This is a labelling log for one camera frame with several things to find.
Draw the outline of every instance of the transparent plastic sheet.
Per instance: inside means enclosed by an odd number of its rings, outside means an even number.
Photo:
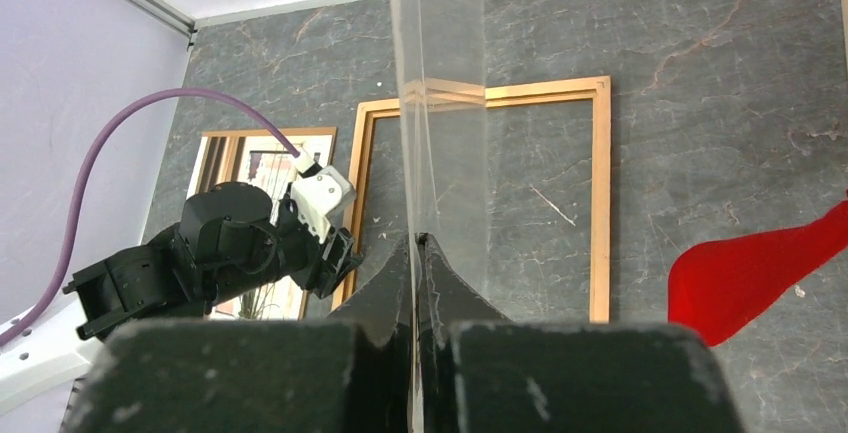
[[[434,235],[454,270],[479,288],[489,242],[483,0],[391,5],[410,251],[418,234]],[[415,295],[421,272],[411,260]],[[417,373],[415,366],[415,392]],[[421,427],[416,396],[413,431]]]

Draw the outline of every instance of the white wall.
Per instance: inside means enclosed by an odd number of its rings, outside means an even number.
[[[0,0],[0,322],[53,274],[91,141],[130,102],[180,86],[186,46],[124,0]],[[140,241],[175,106],[142,110],[103,149],[72,272]]]

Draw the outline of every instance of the black plastic part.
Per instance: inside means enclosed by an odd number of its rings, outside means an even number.
[[[318,163],[313,163],[312,166],[310,166],[309,169],[304,171],[303,174],[300,176],[303,178],[310,178],[312,176],[317,175],[318,173],[321,173],[321,169],[321,165],[319,165]]]
[[[135,322],[105,350],[68,433],[384,431],[385,364],[353,324]]]
[[[715,357],[678,326],[467,322],[450,337],[462,431],[744,431]]]
[[[65,406],[65,414],[62,416],[62,423],[59,425],[59,433],[64,433],[68,431],[68,420],[71,417],[71,411],[74,406],[77,405],[77,398],[79,398],[80,393],[82,392],[83,384],[85,383],[85,378],[77,378],[74,380],[74,383],[71,385],[71,393],[68,395],[68,403]]]
[[[90,320],[77,328],[82,339],[104,339],[129,319],[189,301],[162,250],[152,246],[128,248],[83,269],[62,291],[77,292]]]
[[[428,432],[744,431],[715,358],[691,331],[511,323],[429,235],[414,250],[422,278],[413,298],[405,244],[327,320],[122,327],[69,431],[405,433],[413,345]]]
[[[268,235],[271,198],[247,183],[222,183],[186,200],[179,234],[194,263],[246,263]]]
[[[458,432],[454,364],[448,328],[457,321],[509,321],[448,264],[438,241],[418,236],[418,340],[426,432]]]
[[[412,365],[412,287],[409,242],[395,248],[380,273],[329,315],[330,320],[356,322],[379,352],[380,367],[362,374],[379,385],[368,393],[377,418],[384,423],[368,431],[408,431],[409,380]]]
[[[245,183],[224,183],[188,199],[183,221],[147,245],[129,248],[73,275],[88,322],[82,339],[105,339],[118,325],[149,317],[202,317],[216,304],[294,275],[325,297],[361,263],[347,230],[320,244],[286,198],[276,226],[271,199]]]

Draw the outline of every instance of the gold picture frame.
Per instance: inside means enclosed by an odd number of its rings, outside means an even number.
[[[306,151],[318,151],[319,156],[316,160],[319,164],[326,166],[332,162],[337,128],[284,128],[280,131],[296,146],[303,148],[305,145],[310,145],[310,147],[305,148]],[[241,171],[244,170],[242,166],[245,166],[243,165],[245,164],[243,157],[251,149],[251,145],[265,145],[266,143],[275,151],[264,151],[263,147],[262,153],[276,154],[275,157],[280,156],[279,153],[285,153],[283,146],[278,144],[267,130],[209,131],[203,133],[187,196],[209,191],[219,183],[244,181],[244,171]],[[257,186],[267,191],[267,188],[262,185]],[[276,194],[279,193],[277,190],[281,188],[275,185],[271,189]],[[299,306],[297,306],[297,319],[304,317],[308,298],[308,293],[302,292]]]
[[[427,80],[428,91],[431,90]],[[475,87],[437,87],[443,93],[435,94],[448,105],[452,102],[473,101]],[[579,78],[572,80],[547,81],[524,85],[486,88],[486,108],[538,105],[568,101],[592,101],[592,206],[591,206],[591,252],[589,267],[589,321],[607,323],[610,319],[610,210],[611,210],[611,129],[612,129],[612,86],[609,76]],[[415,88],[405,89],[415,94]],[[359,104],[353,135],[353,151],[350,159],[348,179],[356,189],[357,197],[345,215],[345,227],[356,238],[362,235],[365,200],[368,191],[368,175],[371,169],[371,150],[374,147],[374,131],[377,121],[383,118],[400,117],[400,101],[387,99]],[[354,291],[356,272],[351,272],[333,295],[333,309],[338,308]]]

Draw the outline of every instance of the red object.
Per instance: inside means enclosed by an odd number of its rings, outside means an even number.
[[[805,226],[695,245],[671,267],[668,321],[718,345],[846,247],[848,201]]]

